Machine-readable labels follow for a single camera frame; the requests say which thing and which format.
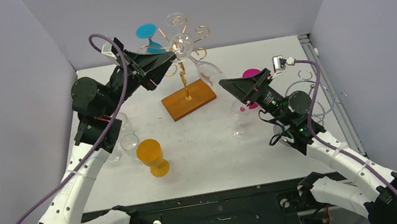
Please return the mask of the blue plastic wine glass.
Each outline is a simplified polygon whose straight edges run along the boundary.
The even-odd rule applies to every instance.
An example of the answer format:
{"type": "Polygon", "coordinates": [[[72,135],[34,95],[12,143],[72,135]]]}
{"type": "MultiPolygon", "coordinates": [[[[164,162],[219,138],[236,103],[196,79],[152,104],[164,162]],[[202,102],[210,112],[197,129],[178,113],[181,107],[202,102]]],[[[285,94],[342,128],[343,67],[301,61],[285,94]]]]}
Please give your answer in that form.
{"type": "Polygon", "coordinates": [[[145,23],[137,28],[135,34],[137,38],[147,40],[147,44],[140,47],[138,52],[146,54],[158,54],[167,51],[166,47],[153,40],[158,28],[153,23],[145,23]]]}

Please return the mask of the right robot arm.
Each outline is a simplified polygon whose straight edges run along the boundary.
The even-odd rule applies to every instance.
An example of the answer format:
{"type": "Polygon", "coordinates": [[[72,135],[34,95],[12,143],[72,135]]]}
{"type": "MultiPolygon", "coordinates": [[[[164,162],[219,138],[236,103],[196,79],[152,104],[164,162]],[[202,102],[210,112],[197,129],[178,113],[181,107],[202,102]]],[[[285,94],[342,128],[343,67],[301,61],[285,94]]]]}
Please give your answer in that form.
{"type": "Polygon", "coordinates": [[[332,168],[349,182],[310,173],[297,186],[300,203],[306,207],[329,204],[354,212],[370,224],[397,224],[397,172],[369,160],[335,138],[312,119],[317,93],[295,91],[279,94],[270,86],[273,76],[263,69],[247,78],[221,79],[219,85],[239,102],[258,104],[267,123],[280,128],[274,145],[287,139],[290,147],[332,168]]]}

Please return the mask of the yellow plastic wine glass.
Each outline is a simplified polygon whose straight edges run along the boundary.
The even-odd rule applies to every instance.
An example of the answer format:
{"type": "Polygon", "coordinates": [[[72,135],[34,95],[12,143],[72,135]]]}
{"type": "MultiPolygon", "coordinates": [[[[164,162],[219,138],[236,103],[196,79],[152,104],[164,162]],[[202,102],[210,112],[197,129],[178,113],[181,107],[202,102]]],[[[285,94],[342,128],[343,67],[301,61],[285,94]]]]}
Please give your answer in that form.
{"type": "Polygon", "coordinates": [[[169,162],[163,158],[161,145],[155,139],[146,139],[136,149],[137,158],[150,168],[155,177],[164,177],[170,170],[169,162]]]}

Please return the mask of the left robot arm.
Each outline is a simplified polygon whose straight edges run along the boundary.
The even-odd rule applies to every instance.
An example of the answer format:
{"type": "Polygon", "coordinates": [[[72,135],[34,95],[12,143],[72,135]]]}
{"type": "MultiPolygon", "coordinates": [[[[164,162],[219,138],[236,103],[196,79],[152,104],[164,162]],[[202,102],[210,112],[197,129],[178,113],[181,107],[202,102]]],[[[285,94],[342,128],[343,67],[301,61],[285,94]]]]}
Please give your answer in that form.
{"type": "Polygon", "coordinates": [[[71,88],[72,108],[78,130],[64,177],[47,211],[37,224],[141,224],[134,211],[116,206],[83,222],[87,200],[100,170],[115,148],[122,122],[116,118],[121,105],[138,88],[155,90],[176,59],[174,52],[129,52],[118,39],[111,42],[118,65],[109,82],[80,77],[71,88]]]}

